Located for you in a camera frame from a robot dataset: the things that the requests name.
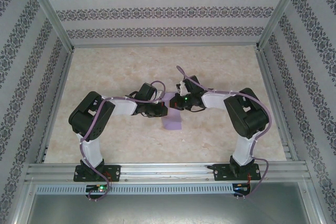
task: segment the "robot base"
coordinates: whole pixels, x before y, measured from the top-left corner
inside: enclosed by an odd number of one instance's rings
[[[120,165],[104,165],[104,160],[96,167],[96,170],[111,182],[119,181],[120,169]],[[81,160],[75,169],[74,182],[105,182],[105,180]]]
[[[231,164],[214,164],[208,166],[214,171],[215,181],[234,181],[234,180],[260,180],[260,170],[258,164],[248,164],[248,169],[241,169],[239,174],[234,174],[231,170]]]

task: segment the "marble floor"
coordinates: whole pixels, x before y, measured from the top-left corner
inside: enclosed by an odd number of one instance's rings
[[[188,75],[196,75],[208,88],[239,91],[249,87],[270,108],[252,46],[75,49],[45,163],[79,163],[79,142],[68,118],[88,92],[123,96],[154,80],[163,81],[167,91],[175,92],[182,80],[176,65]],[[225,111],[182,111],[181,117],[182,130],[168,131],[160,118],[112,116],[101,135],[105,162],[229,161],[237,133]],[[258,141],[254,155],[286,160],[275,124]]]

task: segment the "patterned wallpaper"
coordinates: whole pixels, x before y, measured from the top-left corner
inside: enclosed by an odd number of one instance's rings
[[[37,0],[0,0],[0,223],[41,147],[68,53]]]
[[[279,0],[50,0],[72,43],[257,42]]]
[[[264,54],[296,151],[336,223],[335,0],[291,0]]]

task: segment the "glass panel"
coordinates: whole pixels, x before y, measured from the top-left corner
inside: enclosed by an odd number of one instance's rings
[[[231,195],[36,195],[28,223],[309,223],[296,183],[263,184],[251,199]]]

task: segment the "metal corner post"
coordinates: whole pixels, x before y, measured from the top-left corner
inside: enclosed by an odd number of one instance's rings
[[[282,108],[280,105],[280,101],[277,96],[277,92],[275,89],[275,85],[272,81],[272,77],[270,75],[269,69],[267,67],[267,64],[265,62],[265,55],[261,50],[255,50],[258,64],[260,67],[260,72],[263,77],[265,88],[267,91],[267,95],[271,104],[271,108],[275,117],[275,121],[278,126],[278,131],[280,134],[280,138],[282,142],[286,142],[288,144],[288,148],[291,154],[291,158],[294,161],[298,160],[297,154],[295,152],[295,148],[291,139],[291,136],[289,134],[289,130],[287,127],[286,120],[282,113]]]
[[[54,127],[55,120],[56,120],[57,111],[58,111],[59,105],[61,103],[61,98],[62,98],[62,94],[63,94],[65,84],[66,84],[66,81],[67,81],[68,73],[69,73],[69,70],[70,70],[72,57],[74,55],[73,50],[71,50],[68,53],[69,53],[69,55],[68,55],[68,58],[67,58],[67,62],[65,63],[65,69],[64,69],[64,71],[62,73],[62,76],[61,76],[61,81],[59,83],[59,88],[57,90],[55,103],[54,103],[53,108],[51,109],[50,120],[49,120],[48,125],[47,125],[46,134],[44,136],[44,139],[42,140],[41,149],[40,149],[40,152],[39,152],[37,160],[36,160],[37,163],[41,163],[42,160],[43,160],[44,150],[45,150],[47,144],[50,141],[51,133],[53,131],[53,127]]]
[[[283,15],[283,13],[285,12],[285,9],[287,7],[287,5],[289,4],[290,0],[280,0],[277,7],[275,8],[271,18],[269,19],[264,31],[262,32],[262,35],[259,39],[258,42],[258,48],[262,49],[265,44],[267,43],[269,37],[271,36],[274,28],[276,27],[276,25],[278,24],[279,19],[281,18],[281,16]]]
[[[46,14],[47,18],[49,19],[50,23],[52,24],[53,28],[55,29],[58,37],[61,39],[63,45],[67,49],[68,52],[73,50],[73,45],[70,41],[70,38],[63,28],[61,21],[59,20],[53,6],[51,5],[49,0],[38,0],[40,6],[42,7],[44,13]]]

